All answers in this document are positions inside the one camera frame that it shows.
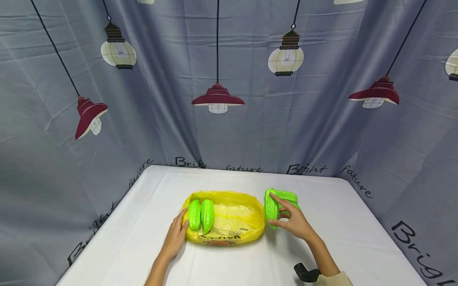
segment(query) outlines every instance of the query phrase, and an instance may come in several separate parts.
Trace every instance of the curtain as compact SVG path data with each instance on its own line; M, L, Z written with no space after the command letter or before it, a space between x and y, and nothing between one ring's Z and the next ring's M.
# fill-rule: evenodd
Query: curtain
M458 284L457 1L0 8L0 284L55 284L152 164L348 180Z

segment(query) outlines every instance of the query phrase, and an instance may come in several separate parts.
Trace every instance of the light bulb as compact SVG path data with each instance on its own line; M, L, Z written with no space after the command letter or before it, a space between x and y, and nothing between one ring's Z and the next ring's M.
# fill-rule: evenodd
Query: light bulb
M92 134L100 134L100 131L102 131L102 121L100 120L99 116L96 116L94 119L92 119L91 124L89 124L89 128L91 129Z
M223 114L228 111L227 103L209 103L208 110L213 114Z
M448 75L458 74L458 49L456 49L445 62L445 72Z
M352 4L352 3L358 3L358 2L363 2L364 0L334 0L334 5L340 5L340 4Z
M382 97L370 97L366 100L364 100L363 103L363 108L366 109L374 109L382 106L382 104L385 102L385 98Z
M291 75L304 62L304 52L298 49L276 49L267 61L269 70L275 75Z
M131 69L137 62L137 54L129 42L105 42L100 47L103 59L119 69Z

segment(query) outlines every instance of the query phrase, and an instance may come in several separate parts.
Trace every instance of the printed lamp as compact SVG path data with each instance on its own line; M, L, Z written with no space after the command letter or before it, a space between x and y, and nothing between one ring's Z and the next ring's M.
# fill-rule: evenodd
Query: printed lamp
M399 95L394 90L394 84L387 76L377 80L369 89L355 92L349 99L364 101L363 108L374 109L382 106L387 101L392 104L399 104Z
M290 76L304 62L304 52L299 48L299 35L292 30L283 36L282 45L274 50L267 60L269 70L276 76Z
M208 110L213 114L223 114L228 111L228 106L245 105L238 97L229 94L228 90L219 83L207 90L205 95L199 96L191 102L192 105L208 105Z
M118 69L132 69L137 62L137 54L129 42L123 39L121 30L111 21L104 29L107 41L100 47L103 59Z
M458 81L458 49L445 62L445 72L448 74L449 80Z
M105 103L94 104L89 98L78 96L78 113L80 114L80 122L76 128L75 139L78 140L84 137L89 130L94 135L99 135L102 130L102 116L108 110Z

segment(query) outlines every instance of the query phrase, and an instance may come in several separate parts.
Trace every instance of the black cord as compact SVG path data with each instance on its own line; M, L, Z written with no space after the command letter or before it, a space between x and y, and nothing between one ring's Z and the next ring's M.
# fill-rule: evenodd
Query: black cord
M294 14L294 21L293 21L293 24L291 25L291 29L296 28L296 18L297 18L297 11L299 11L299 4L300 4L300 0L297 0L296 13Z
M398 58L399 53L401 53L402 47L404 46L405 42L407 41L407 38L409 37L409 34L410 34L410 32L412 31L412 28L414 27L414 24L415 24L415 22L417 21L418 16L420 16L421 10L423 10L423 7L425 6L426 1L427 1L427 0L424 0L424 1L423 1L423 4L421 5L420 10L419 10L418 13L417 13L417 16L415 17L414 21L412 22L412 25L410 26L409 31L408 31L407 34L405 35L405 38L404 38L404 40L403 40L401 46L399 47L398 53L397 53L396 56L394 57L394 60L393 60L393 62L391 63L390 68L388 69L387 76L388 76L388 74L390 73L391 68L393 68L394 62L395 62L396 59Z
M46 34L48 35L48 38L49 38L49 40L51 41L51 44L53 45L54 50L56 51L56 54L57 54L57 56L58 56L59 59L60 59L60 62L61 62L62 65L64 66L64 69L65 69L65 71L66 71L66 73L67 73L67 75L68 75L68 78L70 79L71 84L73 85L73 88L74 88L75 91L76 91L76 94L79 96L80 93L78 92L78 89L76 88L75 83L73 82L73 79L71 78L70 73L68 72L68 69L67 69L67 67L66 67L65 64L64 64L64 60L61 58L61 56L60 56L60 54L59 54L59 51L57 50L57 47L56 47L56 45L54 44L54 41L53 41L53 39L51 38L51 35L50 35L49 32L48 32L48 29L46 29L46 26L44 25L43 19L41 18L40 13L38 12L37 7L35 6L35 2L34 2L33 0L30 0L30 2L32 3L32 5L33 5L33 7L34 7L34 9L35 9L35 12L37 13L38 18L40 19L41 25L43 26L44 31L45 31Z
M104 3L105 11L107 12L107 19L108 21L111 21L111 17L110 17L110 14L108 13L108 8L107 8L107 5L105 4L105 0L102 0L102 2Z
M218 50L218 38L219 38L219 0L216 8L216 82L219 82L219 50Z

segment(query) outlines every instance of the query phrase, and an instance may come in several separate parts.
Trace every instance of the yellow plastic bag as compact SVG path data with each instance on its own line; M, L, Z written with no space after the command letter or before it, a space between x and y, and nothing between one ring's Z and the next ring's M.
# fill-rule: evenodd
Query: yellow plastic bag
M190 228L186 231L186 239L194 243L210 245L242 244L258 239L264 233L264 208L253 196L231 191L199 191L192 193L183 204L182 210L195 199L209 199L214 205L215 221L206 235L202 227L198 231ZM185 213L182 223L189 218Z

